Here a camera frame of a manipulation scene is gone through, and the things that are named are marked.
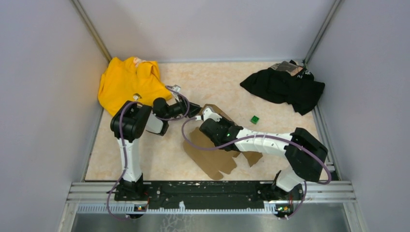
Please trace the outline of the small green block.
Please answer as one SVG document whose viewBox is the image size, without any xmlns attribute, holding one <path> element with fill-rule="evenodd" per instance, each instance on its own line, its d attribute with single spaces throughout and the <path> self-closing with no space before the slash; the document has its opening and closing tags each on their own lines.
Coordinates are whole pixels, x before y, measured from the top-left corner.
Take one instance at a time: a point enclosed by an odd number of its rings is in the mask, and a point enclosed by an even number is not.
<svg viewBox="0 0 410 232">
<path fill-rule="evenodd" d="M 253 116 L 253 117 L 250 119 L 250 122 L 251 122 L 252 124 L 257 124 L 257 123 L 259 122 L 259 120 L 260 120 L 259 117 Z"/>
</svg>

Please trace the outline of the yellow shirt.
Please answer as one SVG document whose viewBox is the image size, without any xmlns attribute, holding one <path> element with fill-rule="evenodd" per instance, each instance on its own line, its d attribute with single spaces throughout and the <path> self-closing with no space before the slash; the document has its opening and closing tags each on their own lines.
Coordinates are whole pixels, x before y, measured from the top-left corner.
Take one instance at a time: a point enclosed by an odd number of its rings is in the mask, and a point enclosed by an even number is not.
<svg viewBox="0 0 410 232">
<path fill-rule="evenodd" d="M 153 106 L 156 98 L 170 100 L 172 97 L 161 80 L 157 61 L 146 61 L 138 57 L 120 60 L 114 57 L 101 75 L 98 101 L 111 116 L 126 101 Z"/>
</svg>

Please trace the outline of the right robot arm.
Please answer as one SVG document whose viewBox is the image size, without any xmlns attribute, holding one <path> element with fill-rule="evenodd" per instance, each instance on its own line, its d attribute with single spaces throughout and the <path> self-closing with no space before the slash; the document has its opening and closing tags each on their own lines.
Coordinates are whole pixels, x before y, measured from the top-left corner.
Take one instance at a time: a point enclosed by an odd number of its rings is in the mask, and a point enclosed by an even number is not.
<svg viewBox="0 0 410 232">
<path fill-rule="evenodd" d="M 273 195 L 285 199 L 297 185 L 308 181 L 328 184 L 331 174 L 325 165 L 328 149 L 306 129 L 274 134 L 249 130 L 221 118 L 206 119 L 199 127 L 216 149 L 258 152 L 284 158 L 288 167 L 274 179 Z"/>
</svg>

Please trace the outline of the aluminium frame rail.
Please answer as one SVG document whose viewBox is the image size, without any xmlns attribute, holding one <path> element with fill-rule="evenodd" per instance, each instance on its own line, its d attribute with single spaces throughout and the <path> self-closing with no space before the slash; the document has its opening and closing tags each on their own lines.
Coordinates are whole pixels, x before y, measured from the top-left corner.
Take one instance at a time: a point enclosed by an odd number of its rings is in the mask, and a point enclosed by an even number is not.
<svg viewBox="0 0 410 232">
<path fill-rule="evenodd" d="M 270 181 L 146 181 L 142 195 L 130 198 L 112 190 L 112 182 L 80 182 L 66 202 L 80 213 L 143 214 L 278 214 L 300 203 L 355 203 L 348 181 L 328 185 L 308 182 L 278 198 Z"/>
</svg>

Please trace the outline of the brown cardboard box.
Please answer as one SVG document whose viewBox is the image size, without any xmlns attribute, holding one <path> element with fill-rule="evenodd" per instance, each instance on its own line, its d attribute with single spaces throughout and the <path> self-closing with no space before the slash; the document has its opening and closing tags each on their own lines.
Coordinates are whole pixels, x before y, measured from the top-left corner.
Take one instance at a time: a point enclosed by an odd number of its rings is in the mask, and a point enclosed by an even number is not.
<svg viewBox="0 0 410 232">
<path fill-rule="evenodd" d="M 214 104 L 205 104 L 199 113 L 202 113 L 206 107 L 211 107 L 214 112 L 232 121 L 226 113 Z M 192 143 L 194 143 L 194 145 L 199 147 L 215 147 L 211 140 L 199 131 L 198 127 L 193 129 L 187 137 Z M 246 158 L 247 161 L 245 166 L 247 168 L 255 165 L 263 157 L 262 153 L 258 152 L 241 153 L 238 151 L 225 151 L 223 149 L 199 150 L 190 145 L 187 141 L 184 141 L 182 146 L 186 154 L 211 180 L 222 180 L 224 174 L 231 174 L 231 172 L 237 167 L 234 158 L 238 157 L 240 154 Z"/>
</svg>

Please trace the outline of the black shirt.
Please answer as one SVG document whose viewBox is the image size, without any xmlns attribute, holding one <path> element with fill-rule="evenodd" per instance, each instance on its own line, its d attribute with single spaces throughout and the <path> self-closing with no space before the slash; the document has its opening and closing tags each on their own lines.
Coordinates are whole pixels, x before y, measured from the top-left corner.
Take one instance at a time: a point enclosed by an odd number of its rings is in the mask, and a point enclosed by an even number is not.
<svg viewBox="0 0 410 232">
<path fill-rule="evenodd" d="M 290 60 L 251 74 L 240 86 L 268 102 L 290 104 L 303 116 L 317 106 L 325 83 L 316 81 L 312 72 Z"/>
</svg>

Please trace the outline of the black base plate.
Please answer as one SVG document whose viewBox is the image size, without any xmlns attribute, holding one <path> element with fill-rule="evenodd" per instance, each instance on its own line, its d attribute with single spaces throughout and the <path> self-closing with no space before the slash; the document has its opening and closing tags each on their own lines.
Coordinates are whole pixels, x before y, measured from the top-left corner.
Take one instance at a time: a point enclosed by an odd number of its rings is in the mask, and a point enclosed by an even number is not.
<svg viewBox="0 0 410 232">
<path fill-rule="evenodd" d="M 143 191 L 115 190 L 115 201 L 147 201 L 149 209 L 262 209 L 265 202 L 300 200 L 302 186 L 290 193 L 274 189 L 272 181 L 144 181 Z"/>
</svg>

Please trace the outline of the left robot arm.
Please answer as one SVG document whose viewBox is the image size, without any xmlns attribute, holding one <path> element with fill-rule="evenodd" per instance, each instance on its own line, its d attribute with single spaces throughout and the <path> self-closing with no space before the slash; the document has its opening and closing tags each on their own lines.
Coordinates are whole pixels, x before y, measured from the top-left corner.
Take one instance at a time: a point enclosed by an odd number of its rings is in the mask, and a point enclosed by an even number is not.
<svg viewBox="0 0 410 232">
<path fill-rule="evenodd" d="M 170 121 L 191 118 L 198 114 L 201 106 L 178 97 L 169 105 L 164 98 L 157 98 L 153 106 L 127 101 L 115 114 L 110 129 L 117 138 L 124 167 L 118 191 L 124 191 L 133 200 L 144 196 L 143 173 L 140 166 L 139 139 L 143 132 L 164 136 Z"/>
</svg>

